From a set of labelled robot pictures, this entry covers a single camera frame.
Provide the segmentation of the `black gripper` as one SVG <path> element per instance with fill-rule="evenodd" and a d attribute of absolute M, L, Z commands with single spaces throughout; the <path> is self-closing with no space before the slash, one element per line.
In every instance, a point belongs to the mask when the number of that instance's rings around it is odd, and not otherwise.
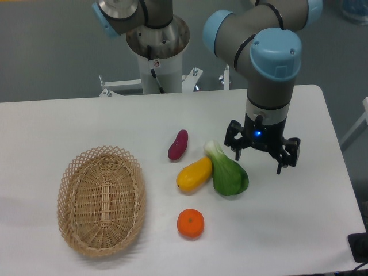
<path fill-rule="evenodd" d="M 287 113 L 282 109 L 247 110 L 244 124 L 236 120 L 229 123 L 224 145 L 235 153 L 236 161 L 248 147 L 268 152 L 278 162 L 279 175 L 283 168 L 295 167 L 300 155 L 301 139 L 283 138 L 286 118 Z"/>

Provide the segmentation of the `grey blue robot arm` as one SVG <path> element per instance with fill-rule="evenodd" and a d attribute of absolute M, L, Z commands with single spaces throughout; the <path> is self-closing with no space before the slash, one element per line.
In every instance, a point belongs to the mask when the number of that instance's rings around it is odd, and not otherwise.
<path fill-rule="evenodd" d="M 172 1 L 95 1 L 92 8 L 109 36 L 125 35 L 140 62 L 144 93 L 183 91 L 182 54 L 190 32 Z M 301 67 L 297 31 L 322 9 L 322 1 L 255 1 L 242 15 L 219 10 L 206 20 L 207 49 L 248 82 L 244 122 L 231 121 L 224 140 L 236 156 L 251 147 L 269 153 L 280 169 L 297 164 L 300 140 L 283 135 Z"/>

